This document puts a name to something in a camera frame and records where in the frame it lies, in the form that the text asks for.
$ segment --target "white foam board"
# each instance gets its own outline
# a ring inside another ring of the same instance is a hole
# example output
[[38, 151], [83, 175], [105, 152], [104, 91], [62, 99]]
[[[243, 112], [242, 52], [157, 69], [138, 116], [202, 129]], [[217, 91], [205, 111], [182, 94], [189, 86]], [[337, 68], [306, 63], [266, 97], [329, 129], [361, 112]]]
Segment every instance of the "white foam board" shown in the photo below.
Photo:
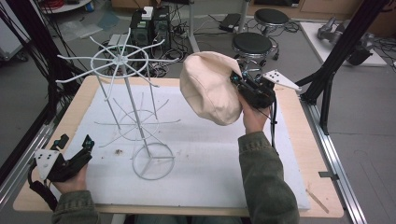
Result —
[[[161, 141], [172, 149], [176, 156], [173, 170], [159, 180], [145, 180], [136, 175], [131, 158], [143, 146], [143, 142], [124, 138], [112, 142], [119, 136], [119, 130], [116, 125], [110, 125], [115, 121], [99, 89], [65, 153], [67, 159], [75, 155], [86, 134], [95, 142], [87, 173], [87, 184], [94, 201], [103, 204], [245, 208], [247, 204], [237, 144], [237, 138], [245, 131], [242, 118], [232, 125], [219, 126], [197, 117], [179, 88], [160, 87], [153, 90], [157, 108], [168, 101], [158, 111], [160, 122], [180, 119], [179, 122], [161, 124], [155, 138], [147, 139], [149, 144]], [[137, 108], [151, 110], [148, 87], [132, 86], [132, 92]], [[125, 123], [128, 118], [114, 104], [113, 98], [123, 110], [128, 113], [132, 111], [125, 85], [114, 85], [110, 97], [115, 114]], [[145, 113], [141, 112], [142, 118], [147, 117]], [[155, 121], [153, 118], [152, 116], [145, 122]], [[295, 160], [281, 108], [278, 109], [277, 122], [276, 146], [284, 164], [285, 180], [295, 193], [299, 208], [309, 209], [304, 181]], [[148, 130], [156, 127], [150, 126], [152, 125], [146, 125]], [[126, 132], [132, 126], [121, 127], [121, 131]], [[267, 136], [270, 136], [269, 126], [265, 130]], [[136, 131], [128, 134], [132, 139], [136, 134], [140, 136]], [[158, 162], [155, 165], [161, 169], [167, 164]]]
[[[332, 48], [334, 47], [328, 40], [318, 39], [318, 29], [322, 27], [325, 23], [314, 23], [314, 22], [300, 22], [301, 27], [303, 28], [303, 32], [305, 36], [308, 38], [309, 43], [314, 49], [315, 53], [320, 58], [320, 61], [324, 63], [327, 57], [329, 57]], [[370, 51], [373, 53], [366, 61], [364, 61], [359, 66], [386, 66], [387, 63], [372, 49]], [[348, 62], [344, 62], [343, 65], [351, 65]]]

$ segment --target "beige cloth hat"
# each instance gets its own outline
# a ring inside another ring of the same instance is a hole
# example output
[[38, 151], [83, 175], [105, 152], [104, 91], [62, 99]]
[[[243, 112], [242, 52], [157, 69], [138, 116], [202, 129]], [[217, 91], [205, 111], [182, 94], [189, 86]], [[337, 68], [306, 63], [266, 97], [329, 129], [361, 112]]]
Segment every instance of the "beige cloth hat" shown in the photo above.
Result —
[[229, 125], [239, 119], [242, 106], [230, 81], [233, 70], [241, 76], [235, 59], [212, 51], [194, 53], [184, 61], [180, 90], [200, 118], [218, 125]]

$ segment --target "person's right hand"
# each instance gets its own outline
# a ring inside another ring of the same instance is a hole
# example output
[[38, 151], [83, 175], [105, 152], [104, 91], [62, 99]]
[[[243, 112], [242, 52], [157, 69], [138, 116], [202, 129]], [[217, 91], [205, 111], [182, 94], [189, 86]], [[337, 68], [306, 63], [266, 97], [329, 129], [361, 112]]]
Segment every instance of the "person's right hand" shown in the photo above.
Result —
[[245, 100], [245, 98], [239, 93], [238, 99], [242, 105], [242, 111], [244, 113], [244, 125], [246, 129], [246, 134], [262, 132], [262, 130], [264, 129], [265, 121], [267, 121], [270, 114], [269, 107], [261, 109], [252, 108]]

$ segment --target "hand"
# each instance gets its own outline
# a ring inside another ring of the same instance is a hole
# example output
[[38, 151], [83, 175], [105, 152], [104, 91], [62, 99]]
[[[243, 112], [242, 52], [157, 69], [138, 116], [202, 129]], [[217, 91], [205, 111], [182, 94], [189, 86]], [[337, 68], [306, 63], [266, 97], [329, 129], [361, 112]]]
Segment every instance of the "hand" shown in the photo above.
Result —
[[87, 183], [85, 182], [85, 177], [87, 176], [87, 167], [88, 164], [83, 166], [77, 175], [64, 182], [53, 182], [53, 185], [62, 194], [73, 191], [86, 190]]
[[268, 119], [270, 114], [269, 107], [264, 109], [252, 108], [245, 98], [238, 93], [239, 102], [242, 105], [242, 110], [244, 112], [244, 125], [246, 128], [246, 134], [262, 132], [264, 129], [265, 121]]

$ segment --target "wooden table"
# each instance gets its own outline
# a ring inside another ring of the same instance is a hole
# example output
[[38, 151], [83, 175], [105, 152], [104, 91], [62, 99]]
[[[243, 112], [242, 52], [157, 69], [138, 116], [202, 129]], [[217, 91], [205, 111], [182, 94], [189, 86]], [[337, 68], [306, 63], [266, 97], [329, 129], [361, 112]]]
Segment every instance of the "wooden table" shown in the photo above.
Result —
[[[175, 78], [154, 78], [152, 81], [161, 86], [178, 86], [179, 80]], [[141, 78], [131, 77], [135, 85], [147, 85]], [[91, 104], [99, 83], [96, 77], [86, 77], [78, 90], [72, 104], [67, 109], [64, 117], [58, 125], [53, 136], [49, 140], [52, 143], [66, 133], [71, 139], [74, 137], [77, 127], [85, 112]], [[275, 86], [277, 100], [282, 107], [282, 113], [288, 126], [290, 141], [299, 164], [306, 193], [311, 209], [300, 211], [301, 217], [341, 217], [344, 210], [339, 201], [330, 178], [322, 178], [318, 172], [325, 172], [327, 168], [320, 155], [317, 142], [310, 129], [295, 91]], [[38, 179], [37, 171], [34, 170], [33, 179]], [[25, 183], [14, 204], [14, 209], [26, 212], [50, 211], [47, 204], [35, 192], [29, 189]], [[207, 216], [240, 216], [247, 217], [247, 209], [230, 208], [205, 208], [205, 207], [163, 207], [163, 206], [136, 206], [97, 204], [97, 209], [102, 213], [114, 214], [173, 214], [173, 215], [207, 215]]]

